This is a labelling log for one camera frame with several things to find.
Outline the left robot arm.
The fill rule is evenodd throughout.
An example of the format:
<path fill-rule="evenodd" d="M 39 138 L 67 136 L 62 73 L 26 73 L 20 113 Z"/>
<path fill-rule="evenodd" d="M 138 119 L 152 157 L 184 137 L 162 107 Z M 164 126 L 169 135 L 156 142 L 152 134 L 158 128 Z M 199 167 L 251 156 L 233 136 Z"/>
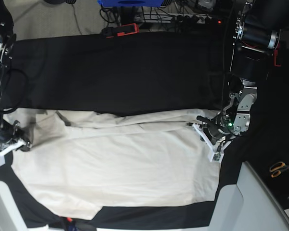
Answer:
<path fill-rule="evenodd" d="M 194 124 L 207 145 L 223 145 L 248 130 L 256 82 L 277 65 L 281 31 L 288 25 L 289 0 L 247 0 L 237 13 L 231 61 L 226 64 L 222 59 L 229 104 L 222 104 L 213 118 L 198 116 Z"/>

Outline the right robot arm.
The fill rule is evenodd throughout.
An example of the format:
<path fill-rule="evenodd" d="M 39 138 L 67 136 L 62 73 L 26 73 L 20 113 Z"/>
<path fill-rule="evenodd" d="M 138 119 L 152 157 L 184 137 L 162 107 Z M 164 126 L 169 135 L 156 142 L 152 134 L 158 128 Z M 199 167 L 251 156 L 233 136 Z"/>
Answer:
<path fill-rule="evenodd" d="M 16 34 L 13 31 L 13 17 L 6 7 L 4 1 L 0 0 L 0 101 L 7 90 L 11 73 L 17 72 L 24 77 L 24 89 L 20 100 L 15 106 L 9 109 L 0 109 L 0 153 L 11 150 L 27 152 L 31 148 L 31 141 L 25 132 L 19 128 L 19 122 L 10 124 L 4 120 L 5 114 L 12 113 L 19 108 L 28 89 L 28 76 L 24 71 L 11 68 L 13 45 L 16 41 Z"/>

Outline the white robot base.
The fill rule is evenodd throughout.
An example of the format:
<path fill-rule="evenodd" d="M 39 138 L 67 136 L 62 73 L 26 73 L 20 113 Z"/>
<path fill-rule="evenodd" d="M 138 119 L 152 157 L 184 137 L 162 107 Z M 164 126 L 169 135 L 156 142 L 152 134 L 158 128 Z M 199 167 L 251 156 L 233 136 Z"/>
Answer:
<path fill-rule="evenodd" d="M 208 230 L 289 231 L 289 217 L 249 162 L 244 162 L 237 183 L 221 188 Z"/>
<path fill-rule="evenodd" d="M 28 231 L 6 183 L 0 181 L 0 231 Z"/>

